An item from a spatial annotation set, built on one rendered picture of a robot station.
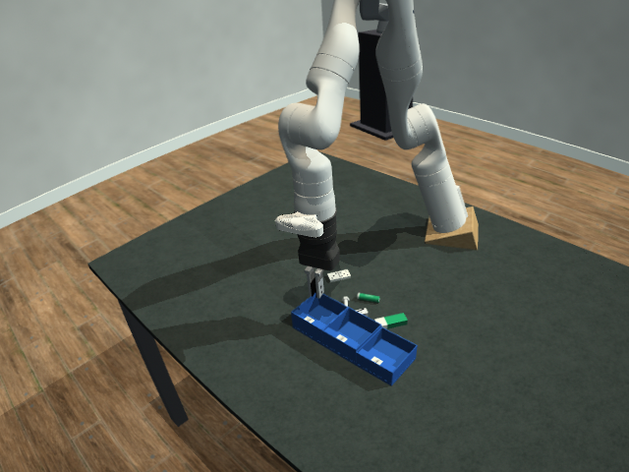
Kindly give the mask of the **blue three-compartment bin rack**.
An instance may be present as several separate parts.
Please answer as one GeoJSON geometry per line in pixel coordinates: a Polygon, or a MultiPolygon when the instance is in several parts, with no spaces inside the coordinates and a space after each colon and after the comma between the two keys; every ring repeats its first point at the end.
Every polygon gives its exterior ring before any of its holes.
{"type": "Polygon", "coordinates": [[[416,344],[324,294],[291,316],[294,329],[391,386],[415,360],[416,344]]]}

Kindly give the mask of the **green aa battery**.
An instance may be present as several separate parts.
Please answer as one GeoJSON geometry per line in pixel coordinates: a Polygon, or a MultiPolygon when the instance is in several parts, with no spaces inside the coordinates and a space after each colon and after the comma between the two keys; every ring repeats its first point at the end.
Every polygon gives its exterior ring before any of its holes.
{"type": "Polygon", "coordinates": [[[357,297],[358,297],[359,300],[375,302],[375,303],[379,303],[379,299],[380,299],[380,297],[378,297],[378,296],[362,294],[362,293],[359,293],[357,297]]]}

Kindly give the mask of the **white domino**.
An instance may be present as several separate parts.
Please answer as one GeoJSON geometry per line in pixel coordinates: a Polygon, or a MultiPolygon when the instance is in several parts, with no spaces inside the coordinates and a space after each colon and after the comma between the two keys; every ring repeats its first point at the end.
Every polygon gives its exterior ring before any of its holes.
{"type": "Polygon", "coordinates": [[[351,278],[348,269],[328,273],[327,276],[330,282],[351,278]]]}

